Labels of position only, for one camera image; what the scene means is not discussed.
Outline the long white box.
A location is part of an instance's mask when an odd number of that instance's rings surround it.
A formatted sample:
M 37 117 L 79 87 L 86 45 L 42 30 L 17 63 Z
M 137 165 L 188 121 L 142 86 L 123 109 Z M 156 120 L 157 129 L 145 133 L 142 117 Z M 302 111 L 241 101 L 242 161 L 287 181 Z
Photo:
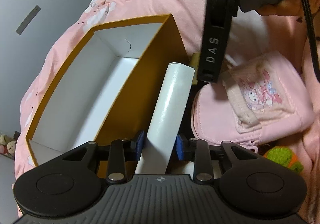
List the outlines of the long white box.
M 145 147 L 136 174 L 163 175 L 174 149 L 195 69 L 181 63 L 170 63 L 146 135 Z

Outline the pink cartoon pouch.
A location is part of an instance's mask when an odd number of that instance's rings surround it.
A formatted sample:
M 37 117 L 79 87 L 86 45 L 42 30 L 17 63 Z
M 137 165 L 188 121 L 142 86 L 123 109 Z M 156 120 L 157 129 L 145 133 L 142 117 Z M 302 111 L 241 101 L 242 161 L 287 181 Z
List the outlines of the pink cartoon pouch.
M 315 119 L 308 91 L 279 52 L 269 52 L 220 75 L 196 94 L 191 129 L 210 145 L 231 141 L 247 149 L 303 132 Z

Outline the small gold box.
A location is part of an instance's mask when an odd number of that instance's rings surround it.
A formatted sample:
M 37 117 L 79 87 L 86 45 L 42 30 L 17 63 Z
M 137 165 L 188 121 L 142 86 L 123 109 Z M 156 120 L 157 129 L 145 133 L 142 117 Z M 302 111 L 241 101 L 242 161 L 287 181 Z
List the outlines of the small gold box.
M 199 66 L 199 60 L 200 60 L 200 53 L 194 53 L 192 54 L 190 58 L 189 66 L 196 69 Z

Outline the orange green crochet toy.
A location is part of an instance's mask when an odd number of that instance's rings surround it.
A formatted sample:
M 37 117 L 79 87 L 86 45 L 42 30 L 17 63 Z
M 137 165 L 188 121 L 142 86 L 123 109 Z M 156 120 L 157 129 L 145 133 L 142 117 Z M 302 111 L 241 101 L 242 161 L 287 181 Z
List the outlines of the orange green crochet toy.
M 304 169 L 298 156 L 288 147 L 273 147 L 264 154 L 264 158 L 291 169 L 297 174 L 300 174 Z

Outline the orange cardboard storage box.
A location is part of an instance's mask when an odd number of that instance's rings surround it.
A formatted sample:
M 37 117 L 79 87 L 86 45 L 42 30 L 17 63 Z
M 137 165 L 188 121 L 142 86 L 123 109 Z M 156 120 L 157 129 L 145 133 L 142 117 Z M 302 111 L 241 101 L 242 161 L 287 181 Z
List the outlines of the orange cardboard storage box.
M 88 141 L 148 133 L 170 63 L 189 59 L 172 15 L 92 27 L 51 81 L 26 134 L 35 165 Z

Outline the pink printed bed quilt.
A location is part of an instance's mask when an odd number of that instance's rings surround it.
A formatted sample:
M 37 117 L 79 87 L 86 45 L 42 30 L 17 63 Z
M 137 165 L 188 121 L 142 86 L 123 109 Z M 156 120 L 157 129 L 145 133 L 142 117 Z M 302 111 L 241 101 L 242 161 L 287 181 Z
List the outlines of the pink printed bed quilt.
M 168 175 L 193 77 L 218 78 L 243 126 L 260 125 L 240 93 L 244 67 L 218 70 L 231 0 L 213 6 L 197 70 L 172 15 L 95 26 L 67 57 L 27 132 L 61 155 L 21 175 L 19 223 L 302 223 L 306 183 L 223 138 L 195 141 L 192 174 Z

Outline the plush toy pile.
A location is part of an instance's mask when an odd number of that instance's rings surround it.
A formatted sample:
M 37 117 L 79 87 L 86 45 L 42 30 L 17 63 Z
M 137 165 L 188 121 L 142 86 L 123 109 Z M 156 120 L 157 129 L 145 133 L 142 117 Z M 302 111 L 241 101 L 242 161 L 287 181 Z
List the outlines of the plush toy pile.
M 8 158 L 15 158 L 16 140 L 6 136 L 0 135 L 0 153 Z

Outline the grey wall strip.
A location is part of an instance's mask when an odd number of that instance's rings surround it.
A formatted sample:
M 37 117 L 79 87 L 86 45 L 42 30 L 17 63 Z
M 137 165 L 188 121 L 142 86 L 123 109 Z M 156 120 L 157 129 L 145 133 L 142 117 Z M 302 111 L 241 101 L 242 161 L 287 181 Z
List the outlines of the grey wall strip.
M 36 17 L 36 15 L 41 11 L 41 8 L 36 5 L 31 12 L 25 17 L 25 19 L 21 22 L 21 24 L 16 29 L 16 33 L 21 35 L 26 27 L 30 24 L 30 22 Z

